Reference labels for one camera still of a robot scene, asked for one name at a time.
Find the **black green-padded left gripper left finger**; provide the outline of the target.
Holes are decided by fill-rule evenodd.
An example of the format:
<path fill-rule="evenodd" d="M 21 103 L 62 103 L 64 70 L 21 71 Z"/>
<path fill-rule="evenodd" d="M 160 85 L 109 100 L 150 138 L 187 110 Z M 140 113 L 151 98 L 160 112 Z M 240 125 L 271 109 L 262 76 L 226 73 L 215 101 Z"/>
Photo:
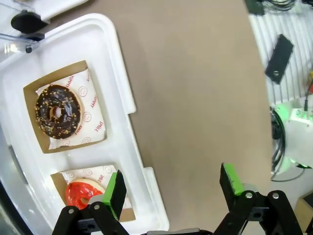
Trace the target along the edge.
<path fill-rule="evenodd" d="M 104 235 L 127 235 L 128 232 L 119 222 L 126 192 L 123 174 L 118 170 L 112 174 L 108 190 L 101 200 L 95 200 L 82 210 L 76 206 L 64 207 L 52 233 L 90 235 L 101 232 Z"/>

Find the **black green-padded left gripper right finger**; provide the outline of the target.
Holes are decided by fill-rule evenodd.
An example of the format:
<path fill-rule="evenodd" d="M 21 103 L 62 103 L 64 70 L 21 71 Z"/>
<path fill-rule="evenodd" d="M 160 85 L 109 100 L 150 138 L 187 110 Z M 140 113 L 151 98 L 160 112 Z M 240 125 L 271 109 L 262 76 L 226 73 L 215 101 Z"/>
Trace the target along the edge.
<path fill-rule="evenodd" d="M 244 188 L 232 164 L 222 163 L 220 185 L 228 214 L 215 235 L 240 235 L 248 222 L 258 222 L 266 235 L 303 234 L 286 194 L 274 190 L 264 196 Z"/>

